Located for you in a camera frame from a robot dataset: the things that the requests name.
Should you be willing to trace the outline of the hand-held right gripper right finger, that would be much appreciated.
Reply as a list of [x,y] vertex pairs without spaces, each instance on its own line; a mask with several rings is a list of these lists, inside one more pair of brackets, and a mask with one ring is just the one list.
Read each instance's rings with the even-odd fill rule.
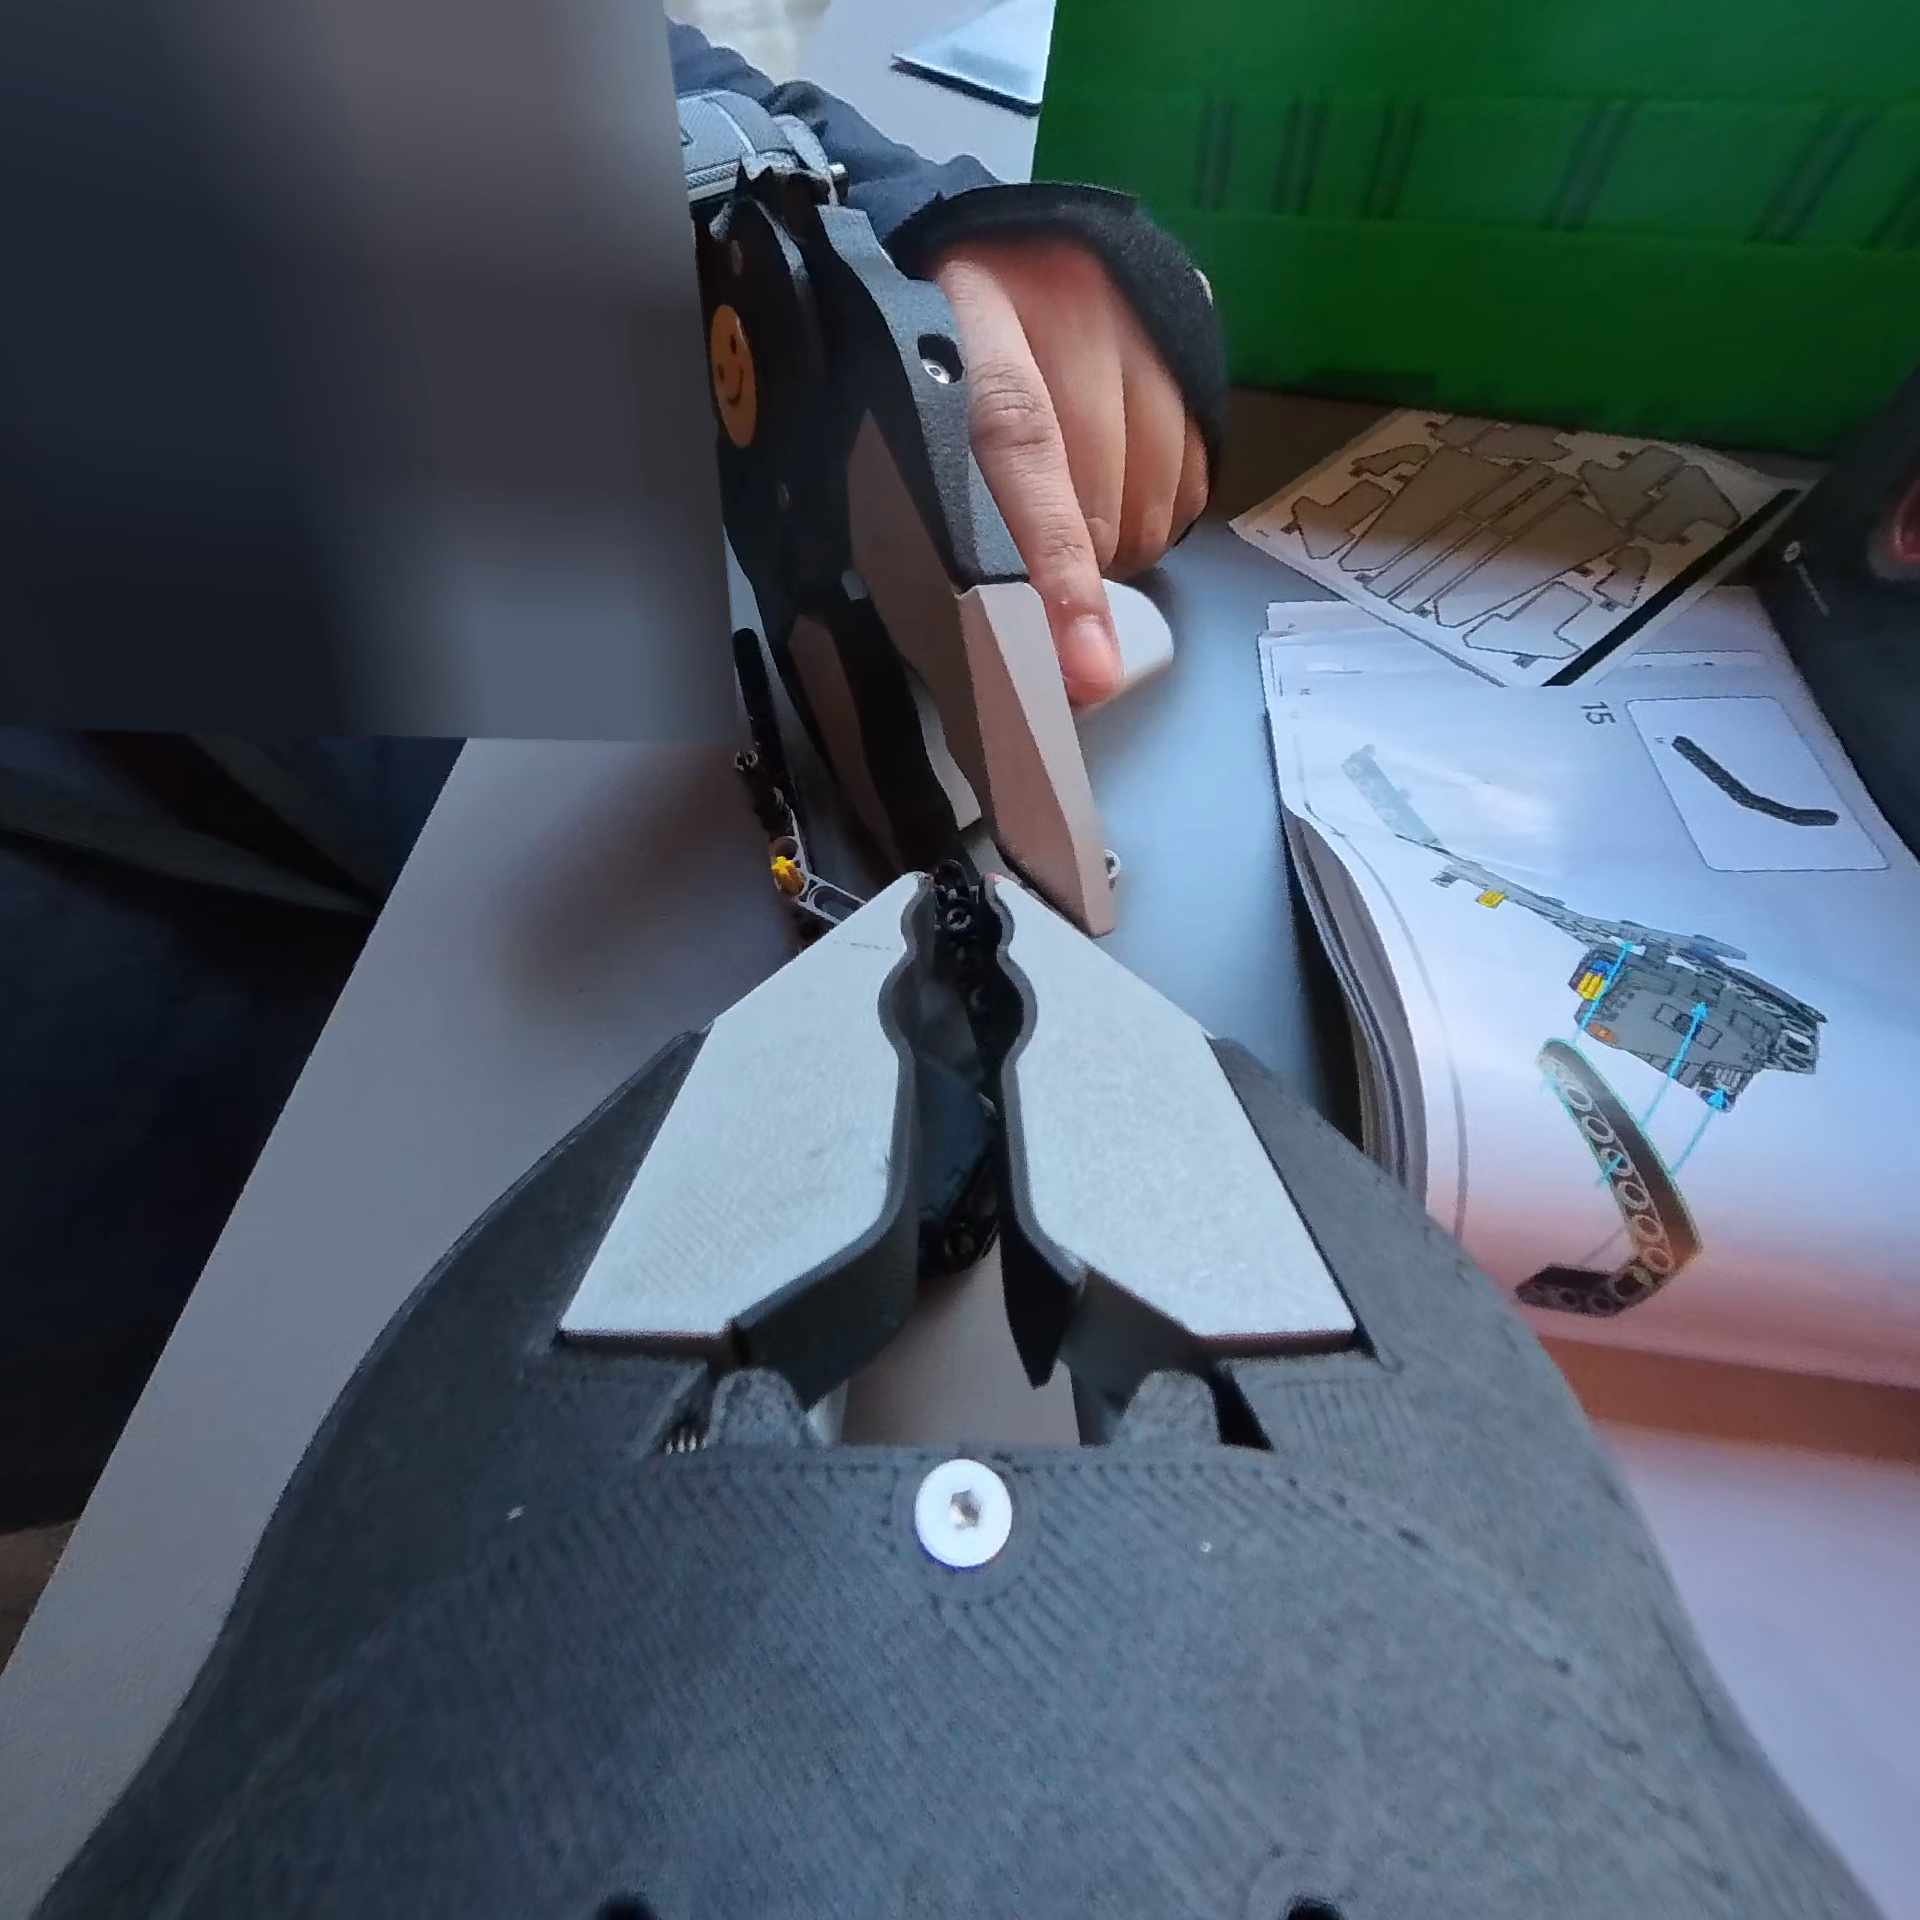
[[1342,1353],[1355,1315],[1212,1036],[991,877],[999,1241],[1040,1385]]

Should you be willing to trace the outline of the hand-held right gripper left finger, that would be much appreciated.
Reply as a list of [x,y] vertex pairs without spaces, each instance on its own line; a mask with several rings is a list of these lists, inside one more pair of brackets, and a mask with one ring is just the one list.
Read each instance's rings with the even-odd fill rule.
[[901,1330],[919,1264],[903,877],[703,1030],[559,1332],[779,1373],[803,1404]]

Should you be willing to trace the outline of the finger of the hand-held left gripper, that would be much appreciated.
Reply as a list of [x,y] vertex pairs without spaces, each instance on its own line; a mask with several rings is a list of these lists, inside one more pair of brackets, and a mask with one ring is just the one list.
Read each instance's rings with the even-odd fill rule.
[[870,598],[797,616],[784,677],[854,818],[892,866],[987,856],[969,771],[973,738],[948,737],[948,685],[904,649]]
[[1116,925],[1086,757],[1045,605],[1020,582],[956,585],[879,433],[848,457],[854,572],[926,685],[997,849],[1089,937]]

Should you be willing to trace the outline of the long black lego beam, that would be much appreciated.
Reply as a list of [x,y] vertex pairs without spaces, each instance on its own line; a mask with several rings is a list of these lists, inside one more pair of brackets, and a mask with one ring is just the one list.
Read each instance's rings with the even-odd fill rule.
[[982,1033],[991,1013],[985,897],[972,868],[945,861],[915,906],[915,970],[904,1030],[919,1125],[919,1281],[972,1269],[999,1232],[1001,1108]]

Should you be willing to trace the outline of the grey lego assembly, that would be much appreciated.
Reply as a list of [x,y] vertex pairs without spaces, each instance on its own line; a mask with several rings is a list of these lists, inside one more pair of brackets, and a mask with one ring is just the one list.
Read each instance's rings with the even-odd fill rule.
[[820,929],[848,921],[864,902],[820,875],[811,861],[800,785],[784,750],[777,697],[757,632],[734,628],[732,658],[752,737],[752,745],[736,755],[736,771],[765,836],[774,890],[804,925],[804,937],[814,940]]

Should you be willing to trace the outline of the person's left forearm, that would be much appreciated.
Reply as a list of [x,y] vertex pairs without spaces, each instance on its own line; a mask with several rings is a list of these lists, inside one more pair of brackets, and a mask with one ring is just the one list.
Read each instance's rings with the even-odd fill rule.
[[926,277],[932,258],[959,242],[1062,238],[1088,250],[1167,368],[1207,464],[1216,461],[1230,393],[1216,306],[1192,258],[1135,200],[1080,184],[1005,184],[973,155],[931,161],[823,86],[769,80],[676,21],[668,24],[668,53],[678,98],[752,104],[749,124],[772,125],[772,152],[830,174],[909,277]]

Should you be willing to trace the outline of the person's left hand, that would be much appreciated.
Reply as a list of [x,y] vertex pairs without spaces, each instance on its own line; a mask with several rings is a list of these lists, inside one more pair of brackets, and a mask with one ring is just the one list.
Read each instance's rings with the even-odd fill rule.
[[961,242],[932,280],[967,357],[975,464],[1045,605],[1069,704],[1104,704],[1121,675],[1109,582],[1159,564],[1209,504],[1197,420],[1075,240]]

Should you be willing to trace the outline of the white paper sheet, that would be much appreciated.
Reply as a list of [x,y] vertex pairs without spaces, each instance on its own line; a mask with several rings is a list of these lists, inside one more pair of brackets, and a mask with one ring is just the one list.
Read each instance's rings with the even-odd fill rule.
[[969,98],[1038,117],[1053,3],[997,3],[893,53],[893,68]]

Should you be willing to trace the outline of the sticker sheet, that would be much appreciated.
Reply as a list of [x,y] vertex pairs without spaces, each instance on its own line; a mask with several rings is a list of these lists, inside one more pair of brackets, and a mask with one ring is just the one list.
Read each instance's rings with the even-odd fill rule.
[[1688,611],[1807,486],[1684,442],[1409,409],[1231,529],[1454,666],[1544,688]]

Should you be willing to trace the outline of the open instruction booklet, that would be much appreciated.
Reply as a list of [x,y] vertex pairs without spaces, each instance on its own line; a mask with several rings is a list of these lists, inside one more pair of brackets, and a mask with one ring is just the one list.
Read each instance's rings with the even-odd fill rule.
[[1751,589],[1497,688],[1259,637],[1367,1150],[1547,1338],[1916,1390],[1917,891]]

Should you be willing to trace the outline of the person's legs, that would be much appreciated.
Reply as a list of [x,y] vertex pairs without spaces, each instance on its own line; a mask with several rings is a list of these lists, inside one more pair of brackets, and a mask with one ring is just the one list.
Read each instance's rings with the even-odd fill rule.
[[4,1534],[81,1512],[461,748],[4,730]]

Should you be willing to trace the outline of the green plastic bin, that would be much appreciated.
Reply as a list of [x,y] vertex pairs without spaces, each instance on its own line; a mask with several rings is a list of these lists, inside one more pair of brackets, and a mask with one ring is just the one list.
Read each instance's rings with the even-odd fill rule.
[[1916,366],[1916,3],[1059,4],[1035,174],[1247,388],[1816,457]]

